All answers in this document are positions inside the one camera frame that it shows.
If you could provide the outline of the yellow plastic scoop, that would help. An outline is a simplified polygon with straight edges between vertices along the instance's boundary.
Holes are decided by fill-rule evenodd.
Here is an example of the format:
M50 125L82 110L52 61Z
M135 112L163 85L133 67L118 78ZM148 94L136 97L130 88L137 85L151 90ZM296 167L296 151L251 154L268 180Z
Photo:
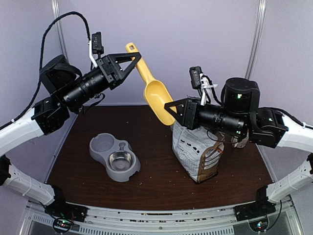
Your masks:
M164 108L166 103L173 101L167 88L161 81L153 77L143 56L136 63L136 69L145 83L143 91L145 101L162 124L166 126L172 125L175 119Z

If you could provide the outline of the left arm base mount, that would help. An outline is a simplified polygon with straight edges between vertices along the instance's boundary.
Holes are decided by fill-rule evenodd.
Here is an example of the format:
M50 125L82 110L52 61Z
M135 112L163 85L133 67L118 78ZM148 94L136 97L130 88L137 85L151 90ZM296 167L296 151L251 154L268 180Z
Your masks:
M84 222L88 208L70 203L57 203L45 206L45 212L54 216L61 217L71 221Z

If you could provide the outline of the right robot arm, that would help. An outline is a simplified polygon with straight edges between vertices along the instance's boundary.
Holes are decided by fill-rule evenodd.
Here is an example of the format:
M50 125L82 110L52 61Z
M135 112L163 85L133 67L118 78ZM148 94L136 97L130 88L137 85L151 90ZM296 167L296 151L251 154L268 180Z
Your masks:
M260 90L255 81L230 78L222 91L222 105L204 104L198 98L166 103L164 109L182 126L194 130L200 126L229 134L239 141L271 148L291 147L313 152L313 128L288 112L259 107Z

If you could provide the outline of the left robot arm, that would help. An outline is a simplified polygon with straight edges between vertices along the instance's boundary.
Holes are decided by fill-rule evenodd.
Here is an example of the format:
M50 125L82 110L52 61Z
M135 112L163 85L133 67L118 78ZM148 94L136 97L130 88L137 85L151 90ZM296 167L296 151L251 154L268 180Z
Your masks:
M59 55L40 69L40 82L49 97L37 102L0 131L0 184L39 201L59 216L66 217L70 206L59 187L41 183L18 170L6 153L31 139L60 129L70 113L87 111L84 104L92 98L103 100L104 90L124 82L141 59L139 52L109 54L98 58L85 75Z

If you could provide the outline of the dog food bag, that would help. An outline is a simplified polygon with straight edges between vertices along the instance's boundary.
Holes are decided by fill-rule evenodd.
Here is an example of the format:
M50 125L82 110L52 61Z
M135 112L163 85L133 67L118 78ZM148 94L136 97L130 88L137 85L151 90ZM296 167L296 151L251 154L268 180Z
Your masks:
M177 121L171 130L172 151L192 180L201 183L218 174L225 134L205 127L189 130Z

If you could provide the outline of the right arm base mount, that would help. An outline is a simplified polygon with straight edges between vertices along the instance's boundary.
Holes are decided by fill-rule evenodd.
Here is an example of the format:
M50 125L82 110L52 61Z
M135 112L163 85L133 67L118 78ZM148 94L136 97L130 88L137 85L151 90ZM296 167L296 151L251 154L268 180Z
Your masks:
M234 207L237 221L250 220L276 212L275 204L271 202L253 202Z

